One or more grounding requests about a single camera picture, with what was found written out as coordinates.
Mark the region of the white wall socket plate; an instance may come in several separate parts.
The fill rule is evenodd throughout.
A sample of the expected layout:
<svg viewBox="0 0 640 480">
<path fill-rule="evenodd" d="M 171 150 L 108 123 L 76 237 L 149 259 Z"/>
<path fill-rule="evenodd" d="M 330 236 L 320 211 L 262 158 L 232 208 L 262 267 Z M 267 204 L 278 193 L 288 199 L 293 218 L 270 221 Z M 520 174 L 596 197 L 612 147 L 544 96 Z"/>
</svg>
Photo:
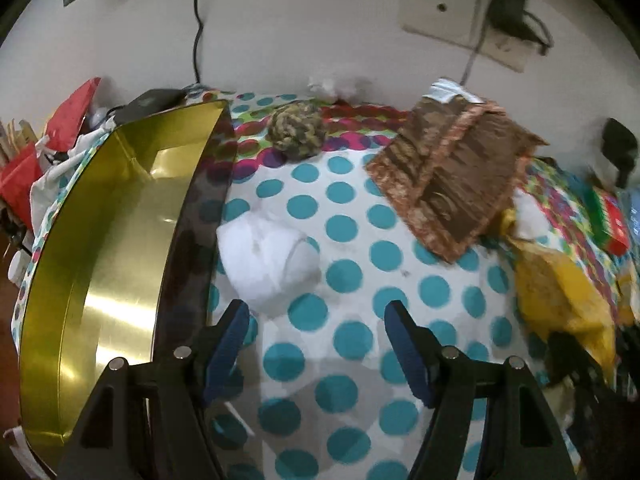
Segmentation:
<svg viewBox="0 0 640 480">
<path fill-rule="evenodd" d="M 473 50 L 480 39 L 489 0 L 401 0 L 398 23 L 405 32 Z M 480 55 L 523 73 L 537 51 L 530 41 L 488 26 Z"/>
</svg>

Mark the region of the red plastic bag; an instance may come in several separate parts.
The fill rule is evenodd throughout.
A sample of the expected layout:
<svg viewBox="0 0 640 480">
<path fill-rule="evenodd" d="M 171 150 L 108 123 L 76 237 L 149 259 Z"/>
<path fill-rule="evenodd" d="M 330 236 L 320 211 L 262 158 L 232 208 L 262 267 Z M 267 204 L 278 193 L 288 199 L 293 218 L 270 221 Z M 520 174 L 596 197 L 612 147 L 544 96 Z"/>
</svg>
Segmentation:
<svg viewBox="0 0 640 480">
<path fill-rule="evenodd" d="M 41 137 L 45 148 L 54 152 L 68 152 L 75 145 L 100 82 L 101 77 L 88 79 L 55 110 Z M 34 225 L 30 215 L 32 206 L 29 205 L 29 192 L 36 180 L 43 176 L 36 155 L 36 142 L 28 141 L 1 167 L 1 198 L 30 230 L 34 229 Z"/>
</svg>

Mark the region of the gold tin box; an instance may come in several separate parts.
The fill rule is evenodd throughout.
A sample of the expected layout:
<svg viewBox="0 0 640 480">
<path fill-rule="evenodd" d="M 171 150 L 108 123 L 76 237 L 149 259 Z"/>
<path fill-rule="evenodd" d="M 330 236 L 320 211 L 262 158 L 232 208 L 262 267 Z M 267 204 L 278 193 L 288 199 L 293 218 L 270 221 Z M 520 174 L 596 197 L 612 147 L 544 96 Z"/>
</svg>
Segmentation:
<svg viewBox="0 0 640 480">
<path fill-rule="evenodd" d="M 14 333 L 29 448 L 55 469 L 107 363 L 152 361 L 205 324 L 236 144 L 227 102 L 104 134 L 47 213 Z"/>
</svg>

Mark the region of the red green medicine box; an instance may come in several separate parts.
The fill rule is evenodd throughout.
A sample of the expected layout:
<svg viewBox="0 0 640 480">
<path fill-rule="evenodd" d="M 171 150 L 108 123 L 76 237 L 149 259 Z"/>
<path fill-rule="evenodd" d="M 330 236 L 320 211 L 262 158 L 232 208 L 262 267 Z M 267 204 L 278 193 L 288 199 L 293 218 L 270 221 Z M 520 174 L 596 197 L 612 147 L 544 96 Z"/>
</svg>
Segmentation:
<svg viewBox="0 0 640 480">
<path fill-rule="evenodd" d="M 625 255 L 630 243 L 617 200 L 600 188 L 590 188 L 586 194 L 586 209 L 596 244 L 615 257 Z"/>
</svg>

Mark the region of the brown patterned snack bag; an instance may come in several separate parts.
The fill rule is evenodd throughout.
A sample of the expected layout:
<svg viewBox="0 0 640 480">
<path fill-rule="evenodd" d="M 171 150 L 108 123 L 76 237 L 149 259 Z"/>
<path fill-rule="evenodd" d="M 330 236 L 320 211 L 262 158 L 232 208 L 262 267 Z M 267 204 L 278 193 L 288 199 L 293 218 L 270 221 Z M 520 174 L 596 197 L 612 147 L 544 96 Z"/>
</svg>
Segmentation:
<svg viewBox="0 0 640 480">
<path fill-rule="evenodd" d="M 453 263 L 509 206 L 546 144 L 495 102 L 424 96 L 366 171 L 416 239 Z"/>
</svg>

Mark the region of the polka dot bed sheet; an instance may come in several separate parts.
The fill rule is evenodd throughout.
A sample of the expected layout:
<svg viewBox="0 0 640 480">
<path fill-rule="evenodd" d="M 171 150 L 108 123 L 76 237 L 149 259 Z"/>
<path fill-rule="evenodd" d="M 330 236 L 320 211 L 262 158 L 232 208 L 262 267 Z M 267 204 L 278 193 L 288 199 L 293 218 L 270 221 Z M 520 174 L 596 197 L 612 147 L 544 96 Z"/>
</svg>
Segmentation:
<svg viewBox="0 0 640 480">
<path fill-rule="evenodd" d="M 447 79 L 424 96 L 480 102 Z M 265 209 L 307 234 L 321 271 L 285 314 L 250 310 L 238 362 L 212 415 L 233 477 L 383 479 L 407 470 L 428 415 L 383 335 L 390 300 L 403 301 L 444 344 L 489 362 L 519 353 L 541 373 L 541 343 L 518 320 L 510 247 L 478 238 L 455 262 L 438 258 L 367 174 L 367 162 L 395 139 L 409 112 L 326 105 L 322 151 L 290 162 L 267 139 L 271 115 L 290 96 L 209 91 L 183 106 L 220 100 L 229 107 L 236 154 L 217 229 Z M 235 298 L 217 235 L 215 260 L 204 325 Z"/>
</svg>

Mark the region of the black flat device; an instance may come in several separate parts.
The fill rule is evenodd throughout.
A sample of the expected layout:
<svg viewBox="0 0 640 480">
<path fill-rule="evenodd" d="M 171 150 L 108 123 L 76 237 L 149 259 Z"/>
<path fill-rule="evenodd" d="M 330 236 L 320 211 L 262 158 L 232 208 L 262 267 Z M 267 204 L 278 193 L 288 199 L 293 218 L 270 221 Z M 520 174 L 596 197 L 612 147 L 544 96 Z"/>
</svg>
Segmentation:
<svg viewBox="0 0 640 480">
<path fill-rule="evenodd" d="M 182 89 L 151 89 L 116 110 L 114 123 L 118 126 L 169 110 L 180 104 L 186 92 Z"/>
</svg>

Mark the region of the crumpled white tissue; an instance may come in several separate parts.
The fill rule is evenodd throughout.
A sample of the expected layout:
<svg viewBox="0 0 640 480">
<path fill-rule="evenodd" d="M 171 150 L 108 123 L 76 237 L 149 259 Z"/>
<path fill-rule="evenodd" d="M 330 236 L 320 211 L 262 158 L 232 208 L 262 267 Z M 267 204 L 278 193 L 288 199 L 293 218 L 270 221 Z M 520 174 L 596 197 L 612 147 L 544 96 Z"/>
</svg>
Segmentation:
<svg viewBox="0 0 640 480">
<path fill-rule="evenodd" d="M 362 102 L 371 87 L 369 78 L 349 70 L 317 70 L 308 79 L 308 92 L 316 99 L 330 103 Z"/>
</svg>

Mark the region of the white sock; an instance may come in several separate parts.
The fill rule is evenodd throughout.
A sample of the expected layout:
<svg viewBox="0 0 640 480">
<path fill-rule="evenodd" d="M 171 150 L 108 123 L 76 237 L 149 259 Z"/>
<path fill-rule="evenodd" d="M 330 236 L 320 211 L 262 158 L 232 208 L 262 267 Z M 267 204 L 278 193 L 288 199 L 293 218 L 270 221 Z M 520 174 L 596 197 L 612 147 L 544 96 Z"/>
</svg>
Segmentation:
<svg viewBox="0 0 640 480">
<path fill-rule="evenodd" d="M 224 272 L 250 310 L 276 318 L 320 281 L 320 256 L 303 231 L 265 209 L 250 210 L 220 226 Z"/>
</svg>

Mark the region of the braided rope ball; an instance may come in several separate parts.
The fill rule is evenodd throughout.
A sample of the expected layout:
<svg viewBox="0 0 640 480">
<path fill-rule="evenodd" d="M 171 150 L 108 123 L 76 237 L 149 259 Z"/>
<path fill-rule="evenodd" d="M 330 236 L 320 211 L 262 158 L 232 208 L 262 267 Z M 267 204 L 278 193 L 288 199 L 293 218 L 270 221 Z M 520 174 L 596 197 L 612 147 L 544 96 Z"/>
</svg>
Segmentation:
<svg viewBox="0 0 640 480">
<path fill-rule="evenodd" d="M 267 139 L 287 159 L 303 160 L 318 155 L 326 142 L 320 107 L 308 101 L 279 107 L 269 119 Z"/>
</svg>

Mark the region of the yellow chip bag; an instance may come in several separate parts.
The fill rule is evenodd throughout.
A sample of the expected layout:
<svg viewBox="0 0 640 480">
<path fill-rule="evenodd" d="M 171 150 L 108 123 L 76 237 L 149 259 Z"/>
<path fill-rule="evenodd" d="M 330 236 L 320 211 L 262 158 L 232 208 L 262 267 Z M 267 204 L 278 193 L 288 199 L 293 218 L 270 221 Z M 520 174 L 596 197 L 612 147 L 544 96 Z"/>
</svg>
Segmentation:
<svg viewBox="0 0 640 480">
<path fill-rule="evenodd" d="M 518 310 L 525 325 L 543 341 L 553 333 L 575 336 L 612 382 L 616 349 L 610 305 L 567 254 L 517 238 L 515 220 L 513 209 L 503 211 L 500 234 L 514 251 Z"/>
</svg>

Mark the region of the black power adapter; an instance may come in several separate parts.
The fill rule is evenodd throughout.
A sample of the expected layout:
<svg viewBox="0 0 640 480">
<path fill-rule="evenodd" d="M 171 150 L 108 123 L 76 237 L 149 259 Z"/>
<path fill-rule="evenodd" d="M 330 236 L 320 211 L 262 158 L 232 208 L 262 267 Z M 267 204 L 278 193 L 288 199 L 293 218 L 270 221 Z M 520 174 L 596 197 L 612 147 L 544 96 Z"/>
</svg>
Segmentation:
<svg viewBox="0 0 640 480">
<path fill-rule="evenodd" d="M 491 27 L 519 40 L 529 40 L 530 28 L 525 23 L 527 0 L 491 0 L 487 16 Z"/>
</svg>

